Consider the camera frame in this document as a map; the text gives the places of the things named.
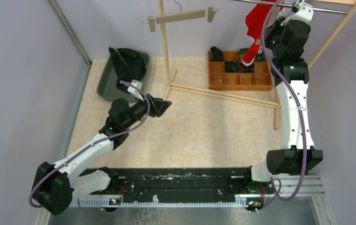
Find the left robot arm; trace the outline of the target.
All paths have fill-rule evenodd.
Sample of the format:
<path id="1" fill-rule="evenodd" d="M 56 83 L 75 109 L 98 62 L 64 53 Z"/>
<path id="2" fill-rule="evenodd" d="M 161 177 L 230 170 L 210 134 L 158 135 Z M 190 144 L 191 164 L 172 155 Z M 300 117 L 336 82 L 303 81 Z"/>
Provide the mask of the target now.
<path id="1" fill-rule="evenodd" d="M 80 197 L 100 190 L 116 193 L 120 182 L 104 169 L 87 175 L 82 173 L 122 145 L 129 133 L 139 128 L 147 117 L 161 117 L 171 105 L 171 101 L 151 94 L 146 94 L 132 106 L 123 98 L 114 100 L 105 125 L 87 144 L 55 163 L 43 162 L 37 168 L 29 196 L 30 205 L 59 215 Z"/>

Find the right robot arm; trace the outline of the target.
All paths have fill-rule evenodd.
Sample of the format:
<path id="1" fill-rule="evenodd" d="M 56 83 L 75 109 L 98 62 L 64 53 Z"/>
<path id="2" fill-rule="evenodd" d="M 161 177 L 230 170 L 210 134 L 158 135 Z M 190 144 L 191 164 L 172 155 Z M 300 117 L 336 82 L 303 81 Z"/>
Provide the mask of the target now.
<path id="1" fill-rule="evenodd" d="M 262 182 L 286 175 L 308 173 L 323 160 L 323 152 L 315 148 L 308 123 L 307 90 L 309 69 L 302 54 L 311 27 L 299 20 L 283 23 L 281 16 L 266 29 L 265 46 L 272 50 L 275 65 L 288 85 L 273 71 L 280 100 L 282 141 L 279 150 L 270 150 L 266 160 L 251 168 L 251 175 L 243 180 L 248 193 L 257 192 Z"/>

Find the black striped garment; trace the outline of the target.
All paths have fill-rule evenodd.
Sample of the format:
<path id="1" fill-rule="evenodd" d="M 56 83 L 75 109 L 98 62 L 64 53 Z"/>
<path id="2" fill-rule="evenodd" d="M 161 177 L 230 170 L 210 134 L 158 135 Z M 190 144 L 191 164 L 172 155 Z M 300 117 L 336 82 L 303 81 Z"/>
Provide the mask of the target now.
<path id="1" fill-rule="evenodd" d="M 132 80 L 142 81 L 147 69 L 145 58 L 141 53 L 130 48 L 109 47 L 110 57 L 117 74 L 116 87 L 118 90 L 128 93 L 127 86 L 120 83 L 121 80 L 131 83 Z"/>

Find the red underwear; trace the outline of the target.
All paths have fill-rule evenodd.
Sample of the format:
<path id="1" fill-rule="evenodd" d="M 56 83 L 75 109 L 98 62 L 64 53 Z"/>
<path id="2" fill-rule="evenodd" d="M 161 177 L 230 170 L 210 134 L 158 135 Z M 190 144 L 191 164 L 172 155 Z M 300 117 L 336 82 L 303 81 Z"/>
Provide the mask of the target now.
<path id="1" fill-rule="evenodd" d="M 261 38 L 261 31 L 271 5 L 257 4 L 246 16 L 245 24 L 248 27 L 247 36 L 254 39 L 254 43 L 242 56 L 242 64 L 249 67 L 253 64 L 256 56 L 262 51 L 261 44 L 257 41 Z"/>

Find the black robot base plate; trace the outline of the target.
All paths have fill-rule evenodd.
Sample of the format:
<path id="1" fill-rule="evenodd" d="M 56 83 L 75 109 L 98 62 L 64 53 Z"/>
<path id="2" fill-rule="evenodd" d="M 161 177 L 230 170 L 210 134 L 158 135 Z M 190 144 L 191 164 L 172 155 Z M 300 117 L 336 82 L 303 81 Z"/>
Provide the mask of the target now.
<path id="1" fill-rule="evenodd" d="M 236 195 L 274 194 L 270 182 L 251 179 L 249 167 L 110 168 L 110 184 L 91 195 L 117 195 L 124 203 L 232 203 Z"/>

